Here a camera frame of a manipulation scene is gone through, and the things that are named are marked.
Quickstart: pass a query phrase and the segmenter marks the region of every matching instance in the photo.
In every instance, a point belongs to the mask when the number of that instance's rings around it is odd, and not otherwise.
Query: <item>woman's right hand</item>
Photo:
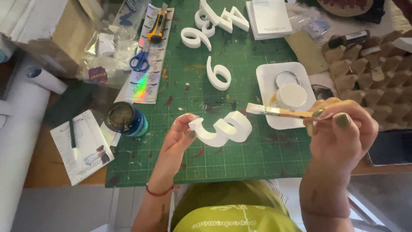
[[[335,171],[350,174],[375,141],[378,123],[355,101],[335,97],[316,101],[309,111],[320,120],[315,126],[311,119],[303,121],[308,134],[312,135],[312,156]],[[332,123],[322,122],[327,118],[332,118]],[[361,127],[358,128],[354,120],[359,121]]]

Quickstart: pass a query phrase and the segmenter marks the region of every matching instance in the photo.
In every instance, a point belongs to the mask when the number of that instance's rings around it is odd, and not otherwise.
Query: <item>green nail polish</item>
[[[194,137],[196,137],[196,131],[192,130],[192,131],[189,133],[189,138],[194,139]]]
[[[349,126],[349,117],[347,114],[341,114],[336,117],[335,122],[340,128],[347,128]]]
[[[318,109],[317,111],[313,112],[312,117],[317,118],[323,113],[323,109]]]

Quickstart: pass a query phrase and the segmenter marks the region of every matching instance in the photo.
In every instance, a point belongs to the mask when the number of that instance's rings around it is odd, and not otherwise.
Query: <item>woman's left hand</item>
[[[173,184],[173,177],[179,171],[183,154],[196,138],[196,132],[189,128],[189,123],[197,118],[194,114],[184,114],[173,122],[150,177],[150,191],[166,191]]]

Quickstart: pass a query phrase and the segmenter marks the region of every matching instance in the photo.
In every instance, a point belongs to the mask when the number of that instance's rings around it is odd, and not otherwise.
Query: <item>white lid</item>
[[[307,93],[305,89],[295,83],[286,84],[279,89],[280,100],[287,106],[300,107],[305,104]]]

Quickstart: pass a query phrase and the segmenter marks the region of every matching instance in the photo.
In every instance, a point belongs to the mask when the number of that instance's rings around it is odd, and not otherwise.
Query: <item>open paint can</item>
[[[128,102],[114,103],[107,111],[104,123],[110,130],[126,136],[142,136],[148,128],[145,116]]]
[[[305,89],[295,83],[282,86],[270,99],[270,106],[282,109],[295,110],[306,103]]]

